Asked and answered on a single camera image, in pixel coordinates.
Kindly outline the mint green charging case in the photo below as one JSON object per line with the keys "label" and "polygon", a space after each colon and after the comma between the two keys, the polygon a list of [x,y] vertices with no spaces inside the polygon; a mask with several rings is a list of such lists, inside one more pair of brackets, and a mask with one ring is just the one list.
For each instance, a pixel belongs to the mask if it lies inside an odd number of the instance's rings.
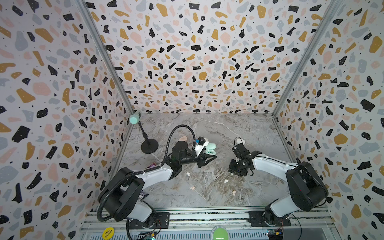
{"label": "mint green charging case", "polygon": [[216,155],[217,155],[217,153],[216,153],[216,151],[215,151],[216,147],[217,147],[216,144],[214,144],[214,143],[208,143],[208,144],[206,145],[206,151],[205,151],[206,154],[208,154],[208,155],[212,155],[212,156],[216,156]]}

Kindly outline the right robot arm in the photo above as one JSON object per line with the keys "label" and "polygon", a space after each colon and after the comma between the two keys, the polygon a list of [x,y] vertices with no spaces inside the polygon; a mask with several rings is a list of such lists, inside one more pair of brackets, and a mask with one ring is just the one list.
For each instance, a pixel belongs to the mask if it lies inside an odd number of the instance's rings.
{"label": "right robot arm", "polygon": [[250,152],[242,143],[232,148],[236,159],[232,159],[229,172],[245,177],[248,171],[257,170],[271,174],[287,182],[289,194],[265,207],[264,219],[275,225],[282,218],[299,210],[309,212],[325,201],[329,192],[311,164],[288,163],[271,158],[259,151]]}

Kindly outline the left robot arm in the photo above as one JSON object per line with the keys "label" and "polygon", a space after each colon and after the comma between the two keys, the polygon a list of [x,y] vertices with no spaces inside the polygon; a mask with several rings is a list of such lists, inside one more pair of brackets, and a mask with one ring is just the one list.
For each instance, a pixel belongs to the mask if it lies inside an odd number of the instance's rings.
{"label": "left robot arm", "polygon": [[175,178],[183,165],[206,166],[217,158],[216,147],[206,138],[194,141],[191,149],[187,142],[178,141],[160,165],[137,172],[121,168],[98,197],[98,221],[132,219],[150,227],[156,220],[156,211],[140,200],[142,190]]}

